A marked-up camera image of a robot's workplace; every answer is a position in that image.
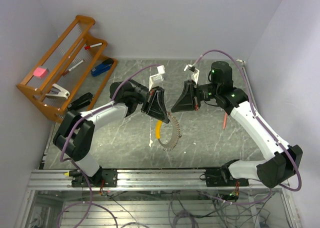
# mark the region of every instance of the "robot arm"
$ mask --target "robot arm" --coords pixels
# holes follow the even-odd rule
[[[114,95],[120,84],[121,82],[111,84],[110,97]],[[138,104],[142,104],[141,112],[164,123],[169,123],[164,103],[164,92],[162,87],[154,87],[153,84],[149,90],[146,86],[131,79],[120,88],[114,101],[81,113],[74,110],[69,111],[55,134],[53,143],[62,151],[76,122],[88,114],[92,114],[79,124],[77,133],[72,134],[65,153],[90,178],[92,184],[99,185],[101,180],[107,179],[104,178],[104,170],[89,152],[94,132],[113,121],[130,116],[135,112]]]
[[[219,107],[244,127],[263,154],[264,160],[260,161],[232,160],[226,163],[221,169],[223,177],[226,180],[232,178],[256,179],[269,188],[273,188],[292,177],[295,171],[279,143],[287,149],[297,166],[300,164],[303,153],[301,148],[298,145],[290,146],[266,123],[256,110],[254,110],[255,115],[252,113],[246,93],[233,86],[232,68],[229,64],[224,61],[212,63],[208,75],[210,83],[203,85],[197,84],[199,70],[191,65],[187,69],[192,72],[192,80],[184,82],[182,94],[171,111],[173,113],[197,111],[201,107],[201,101],[215,99]],[[257,117],[278,138],[277,143],[259,123]]]

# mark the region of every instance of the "wall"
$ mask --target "wall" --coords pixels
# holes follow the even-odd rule
[[[0,226],[3,228],[15,224],[30,172],[41,160],[51,125],[16,84],[56,38],[39,0],[0,0]]]
[[[319,222],[319,31],[319,0],[283,0],[247,63],[260,112],[303,149],[302,190],[294,198],[304,227]],[[296,185],[296,177],[290,181]]]
[[[109,56],[194,59],[215,48],[247,59],[281,0],[41,2],[59,33],[77,14],[95,18],[93,33],[108,41]]]

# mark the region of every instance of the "orange stick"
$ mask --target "orange stick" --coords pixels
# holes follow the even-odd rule
[[[224,120],[223,120],[223,129],[225,129],[226,126],[227,126],[227,117],[228,117],[228,114],[225,113],[225,114],[224,114]]]

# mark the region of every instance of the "table surface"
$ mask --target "table surface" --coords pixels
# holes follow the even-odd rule
[[[190,78],[184,72],[186,64],[193,60],[119,60],[115,71],[106,84],[95,108],[110,101],[109,88],[112,82],[123,81],[129,75],[150,64],[165,66],[166,77],[161,86],[165,89],[164,100],[167,111],[179,98],[184,81]],[[199,64],[198,83],[207,83],[208,72],[214,60],[203,60]],[[233,63],[234,86],[245,89],[244,81]],[[133,79],[149,86],[149,76],[157,73],[155,67],[146,69]],[[77,97],[87,93],[95,93],[100,86],[104,74],[92,77],[89,75],[77,93]],[[177,146],[171,151],[164,151],[155,135],[157,120],[140,112],[138,106],[135,113],[122,120],[109,123],[94,133],[91,154],[103,168],[200,168],[221,166],[233,159],[243,161],[262,160],[258,146],[248,133],[232,117],[227,118],[223,130],[225,112],[219,107],[201,104],[198,111],[177,112],[172,115],[178,119],[181,135]],[[163,124],[161,140],[170,139],[171,124]],[[69,162],[60,163],[60,150],[50,142],[44,169],[70,169]]]

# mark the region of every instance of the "wooden frame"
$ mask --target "wooden frame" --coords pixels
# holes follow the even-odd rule
[[[17,84],[17,88],[51,121],[61,123],[62,115],[67,111],[69,103],[72,101],[80,86],[84,82],[87,75],[90,73],[90,70],[93,68],[95,63],[98,60],[106,60],[107,56],[103,55],[103,50],[106,48],[108,43],[103,39],[98,39],[89,34],[90,28],[95,24],[95,20],[88,16],[77,15],[74,21],[68,26],[68,28],[61,34],[61,36],[56,40],[52,47],[44,54],[44,56],[38,61],[38,63],[33,67],[33,69],[26,75],[21,83]],[[34,70],[42,66],[48,58],[53,54],[53,52],[58,48],[58,46],[64,41],[67,35],[72,31],[72,29],[79,24],[81,27],[81,33],[77,39],[71,44],[69,49],[63,55],[61,60],[58,61],[56,66],[47,77],[44,79],[42,84],[38,87],[32,87],[28,85],[28,82],[33,78]],[[94,47],[89,49],[90,54],[92,55],[92,60],[89,63],[88,67],[85,69],[84,73],[81,75],[77,83],[74,85],[72,91],[70,91],[70,96],[62,104],[61,107],[54,107],[44,103],[46,94],[52,89],[52,85],[56,83],[62,76],[62,74],[67,70],[68,66],[73,62],[79,51],[84,46],[90,46],[93,44],[102,43],[99,47]],[[104,80],[102,81],[100,87],[98,88],[96,94],[93,97],[92,102],[88,106],[88,110],[91,110],[98,100],[99,95],[107,84],[111,74],[115,70],[118,61],[114,58],[113,64],[110,70],[106,73]]]

